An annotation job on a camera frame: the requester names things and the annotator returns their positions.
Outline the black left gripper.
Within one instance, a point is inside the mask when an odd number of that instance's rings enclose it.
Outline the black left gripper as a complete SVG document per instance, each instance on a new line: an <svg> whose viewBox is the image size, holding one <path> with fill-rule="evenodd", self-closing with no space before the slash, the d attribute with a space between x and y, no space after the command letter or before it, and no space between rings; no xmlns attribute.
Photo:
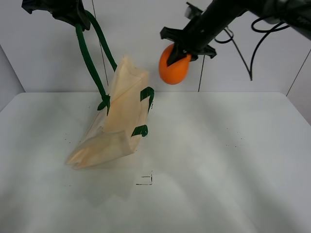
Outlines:
<svg viewBox="0 0 311 233"><path fill-rule="evenodd" d="M21 7L29 14L35 10L47 11L53 18L72 26L80 24L90 29L90 20L81 0L23 0Z"/></svg>

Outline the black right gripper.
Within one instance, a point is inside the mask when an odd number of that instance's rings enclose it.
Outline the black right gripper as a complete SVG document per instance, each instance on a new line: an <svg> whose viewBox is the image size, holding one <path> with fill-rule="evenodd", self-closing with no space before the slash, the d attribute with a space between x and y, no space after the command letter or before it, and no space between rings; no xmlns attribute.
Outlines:
<svg viewBox="0 0 311 233"><path fill-rule="evenodd" d="M208 45L214 38L211 25L214 16L215 14L207 9L194 16L183 29L164 27L161 30L161 39L173 42L166 62L168 67L179 61L188 62L188 54L191 55L191 61L196 61L199 55L207 55L210 58L216 56L216 50Z"/></svg>

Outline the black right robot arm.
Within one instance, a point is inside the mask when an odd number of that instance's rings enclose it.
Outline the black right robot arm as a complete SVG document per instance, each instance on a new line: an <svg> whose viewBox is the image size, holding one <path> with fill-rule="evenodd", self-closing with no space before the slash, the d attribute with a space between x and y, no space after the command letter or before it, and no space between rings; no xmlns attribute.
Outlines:
<svg viewBox="0 0 311 233"><path fill-rule="evenodd" d="M168 66L190 56L192 61L199 55L210 58L216 50L209 43L235 18L251 12L270 24L286 23L305 36L311 37L311 2L309 0L213 0L202 11L189 4L186 17L190 19L184 29L164 27L160 36L174 43L166 60Z"/></svg>

